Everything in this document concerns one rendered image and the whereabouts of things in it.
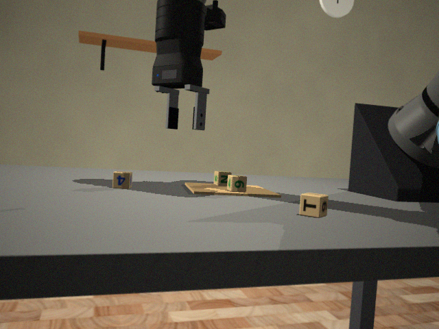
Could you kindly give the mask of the tan wooden letter block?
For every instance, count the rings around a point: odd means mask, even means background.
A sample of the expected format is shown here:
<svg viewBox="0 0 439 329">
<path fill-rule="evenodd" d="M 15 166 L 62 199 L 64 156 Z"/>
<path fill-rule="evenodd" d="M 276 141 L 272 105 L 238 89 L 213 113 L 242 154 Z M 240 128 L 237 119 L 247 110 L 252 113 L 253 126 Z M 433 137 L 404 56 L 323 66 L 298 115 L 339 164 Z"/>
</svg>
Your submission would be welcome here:
<svg viewBox="0 0 439 329">
<path fill-rule="evenodd" d="M 113 188 L 129 189 L 132 187 L 132 172 L 130 171 L 115 171 L 113 172 Z"/>
<path fill-rule="evenodd" d="M 232 175 L 231 172 L 227 171 L 215 171 L 214 173 L 214 185 L 217 186 L 227 186 L 228 175 Z"/>
<path fill-rule="evenodd" d="M 300 195 L 300 215 L 321 218 L 327 216 L 328 195 L 303 193 Z"/>
<path fill-rule="evenodd" d="M 228 175 L 227 190 L 231 192 L 246 192 L 247 177 L 243 175 Z"/>
</svg>

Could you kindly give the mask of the tan flat mat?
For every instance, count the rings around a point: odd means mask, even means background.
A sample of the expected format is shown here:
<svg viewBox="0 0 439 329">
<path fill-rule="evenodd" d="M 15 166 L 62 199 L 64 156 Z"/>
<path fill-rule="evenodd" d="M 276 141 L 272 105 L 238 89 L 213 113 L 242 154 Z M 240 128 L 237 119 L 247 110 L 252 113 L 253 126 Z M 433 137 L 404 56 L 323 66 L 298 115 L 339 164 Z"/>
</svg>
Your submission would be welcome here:
<svg viewBox="0 0 439 329">
<path fill-rule="evenodd" d="M 269 191 L 260 186 L 246 185 L 246 192 L 231 192 L 227 186 L 217 186 L 207 183 L 185 182 L 185 185 L 193 194 L 201 195 L 234 195 L 234 196 L 251 196 L 251 197 L 281 197 L 278 193 Z"/>
</svg>

